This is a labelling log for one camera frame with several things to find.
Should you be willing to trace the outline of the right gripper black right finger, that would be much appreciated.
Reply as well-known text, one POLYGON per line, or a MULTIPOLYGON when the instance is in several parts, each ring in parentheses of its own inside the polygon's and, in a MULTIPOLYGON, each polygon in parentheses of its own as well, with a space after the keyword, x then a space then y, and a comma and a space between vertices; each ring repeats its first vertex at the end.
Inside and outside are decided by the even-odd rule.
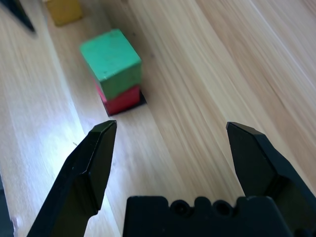
POLYGON ((226 125, 235 172, 246 196, 273 199, 291 231, 316 231, 316 197, 267 136, 236 123, 226 125))

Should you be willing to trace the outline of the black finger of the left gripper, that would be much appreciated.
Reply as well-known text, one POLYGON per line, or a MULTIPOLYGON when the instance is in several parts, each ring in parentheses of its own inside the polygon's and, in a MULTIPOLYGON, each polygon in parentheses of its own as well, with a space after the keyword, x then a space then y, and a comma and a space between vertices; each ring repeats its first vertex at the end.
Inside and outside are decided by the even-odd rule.
POLYGON ((16 17, 30 32, 36 33, 36 30, 31 23, 30 18, 26 14, 21 2, 19 0, 0 0, 1 4, 16 17))

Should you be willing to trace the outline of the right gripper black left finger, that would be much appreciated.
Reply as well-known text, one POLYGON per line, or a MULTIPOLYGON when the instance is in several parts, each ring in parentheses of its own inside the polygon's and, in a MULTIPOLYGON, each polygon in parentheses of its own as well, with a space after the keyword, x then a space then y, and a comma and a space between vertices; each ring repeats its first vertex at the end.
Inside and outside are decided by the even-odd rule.
POLYGON ((82 237, 101 210, 110 175, 117 122, 94 126, 65 160, 29 233, 30 237, 82 237))

